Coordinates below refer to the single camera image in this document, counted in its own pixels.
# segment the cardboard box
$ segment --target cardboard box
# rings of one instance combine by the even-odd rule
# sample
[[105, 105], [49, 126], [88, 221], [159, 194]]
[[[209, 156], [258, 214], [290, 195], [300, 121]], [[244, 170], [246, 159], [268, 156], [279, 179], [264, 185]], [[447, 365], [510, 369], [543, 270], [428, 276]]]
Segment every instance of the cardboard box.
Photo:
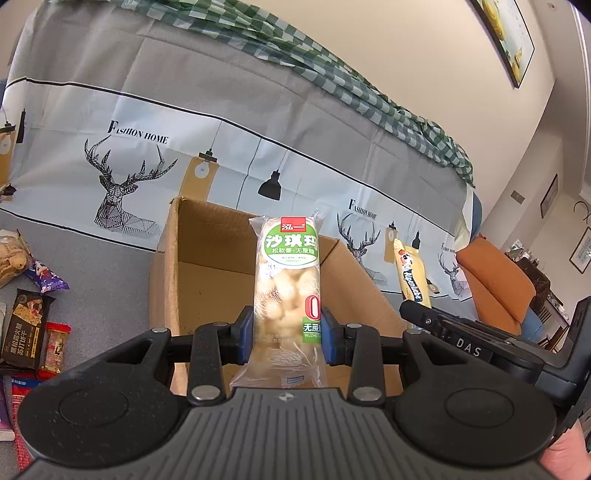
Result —
[[[173, 200], [150, 272], [150, 326], [187, 335], [210, 322], [232, 323], [254, 299], [256, 235], [250, 215], [184, 197]], [[382, 335], [407, 328], [347, 247], [320, 236], [320, 297], [342, 324], [364, 323]], [[226, 388], [239, 367], [224, 366]], [[344, 394], [349, 367], [327, 367]], [[402, 391], [398, 367], [384, 367], [388, 395]], [[171, 390], [187, 393], [188, 364], [177, 364]]]

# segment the red logo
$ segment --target red logo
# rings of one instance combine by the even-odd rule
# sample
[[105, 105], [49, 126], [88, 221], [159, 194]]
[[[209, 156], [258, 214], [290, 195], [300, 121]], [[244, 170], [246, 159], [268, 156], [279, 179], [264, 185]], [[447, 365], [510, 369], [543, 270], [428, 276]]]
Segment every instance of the red logo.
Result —
[[281, 217], [281, 233], [305, 233], [306, 217]]
[[310, 295], [304, 302], [306, 316], [310, 320], [320, 320], [320, 299], [316, 295]]

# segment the snack package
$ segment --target snack package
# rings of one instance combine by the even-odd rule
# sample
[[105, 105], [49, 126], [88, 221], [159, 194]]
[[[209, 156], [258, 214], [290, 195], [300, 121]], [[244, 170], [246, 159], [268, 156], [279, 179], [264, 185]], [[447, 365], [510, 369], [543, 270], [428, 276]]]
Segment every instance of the snack package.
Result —
[[61, 373], [64, 347], [68, 336], [72, 332], [72, 327], [63, 323], [47, 322], [45, 331], [47, 335], [47, 349], [41, 370], [58, 375]]
[[404, 245], [399, 238], [394, 239], [394, 248], [397, 253], [396, 266], [404, 298], [431, 308], [425, 267], [418, 256], [418, 250]]
[[323, 216], [250, 220], [256, 249], [254, 335], [233, 387], [326, 387], [318, 234]]
[[27, 247], [20, 235], [0, 230], [0, 288], [31, 265]]
[[47, 311], [53, 300], [34, 291], [17, 290], [0, 354], [0, 374], [37, 372]]
[[[41, 383], [41, 380], [34, 380], [26, 377], [12, 377], [12, 423], [17, 425], [18, 407], [21, 405], [25, 396]], [[17, 463], [20, 471], [25, 470], [33, 461], [25, 442], [23, 441], [18, 429], [15, 429], [15, 444], [17, 447]]]
[[31, 256], [31, 266], [26, 270], [25, 275], [36, 283], [41, 293], [70, 290], [70, 286], [65, 281], [33, 256]]
[[4, 386], [0, 389], [0, 442], [11, 442], [14, 440], [14, 430], [10, 425], [6, 399], [4, 398]]

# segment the gray floor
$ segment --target gray floor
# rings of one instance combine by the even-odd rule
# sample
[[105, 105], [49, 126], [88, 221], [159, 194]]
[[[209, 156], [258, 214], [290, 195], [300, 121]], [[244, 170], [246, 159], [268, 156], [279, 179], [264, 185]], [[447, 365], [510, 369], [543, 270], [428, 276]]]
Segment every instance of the gray floor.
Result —
[[[66, 280], [71, 290], [52, 294], [49, 319], [68, 323], [72, 335], [66, 367], [77, 365], [148, 329], [151, 252], [41, 225], [0, 211], [0, 228], [19, 229], [33, 254]], [[0, 289], [11, 308], [17, 288], [38, 291], [22, 275]], [[18, 473], [13, 442], [0, 442], [0, 480]]]

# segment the purple snack package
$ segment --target purple snack package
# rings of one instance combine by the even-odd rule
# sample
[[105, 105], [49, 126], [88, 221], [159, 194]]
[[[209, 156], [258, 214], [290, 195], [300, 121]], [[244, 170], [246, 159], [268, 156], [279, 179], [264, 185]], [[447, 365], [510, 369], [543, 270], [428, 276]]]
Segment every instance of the purple snack package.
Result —
[[31, 256], [31, 259], [33, 264], [25, 274], [37, 284], [42, 294], [56, 290], [70, 290], [70, 286], [48, 267], [43, 265], [33, 256]]
[[10, 425], [6, 399], [4, 397], [4, 386], [0, 382], [0, 442], [11, 442], [14, 440], [14, 430]]

